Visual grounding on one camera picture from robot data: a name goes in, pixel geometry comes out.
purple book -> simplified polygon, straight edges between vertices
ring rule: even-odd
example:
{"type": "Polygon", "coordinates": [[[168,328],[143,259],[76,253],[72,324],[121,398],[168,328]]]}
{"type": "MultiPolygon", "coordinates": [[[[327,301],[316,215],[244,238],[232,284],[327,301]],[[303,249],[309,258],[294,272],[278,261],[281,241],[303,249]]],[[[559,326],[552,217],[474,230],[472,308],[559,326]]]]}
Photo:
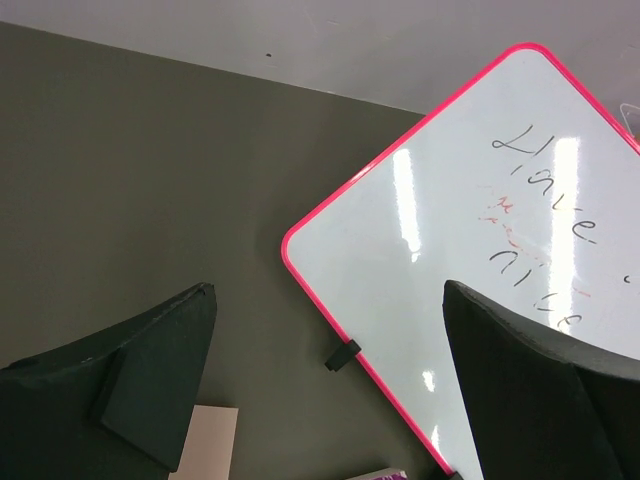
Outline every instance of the purple book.
{"type": "Polygon", "coordinates": [[[348,480],[407,480],[407,474],[402,470],[387,468],[386,470],[380,470],[379,472],[361,475],[348,480]]]}

whiteboard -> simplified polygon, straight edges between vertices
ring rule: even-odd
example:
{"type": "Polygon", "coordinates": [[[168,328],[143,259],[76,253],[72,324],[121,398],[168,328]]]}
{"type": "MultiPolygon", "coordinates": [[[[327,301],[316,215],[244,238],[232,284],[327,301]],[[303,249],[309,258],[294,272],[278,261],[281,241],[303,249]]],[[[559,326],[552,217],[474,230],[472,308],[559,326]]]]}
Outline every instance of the whiteboard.
{"type": "Polygon", "coordinates": [[[639,152],[549,51],[518,45],[287,233],[286,266],[447,472],[482,478],[445,280],[640,359],[639,152]]]}

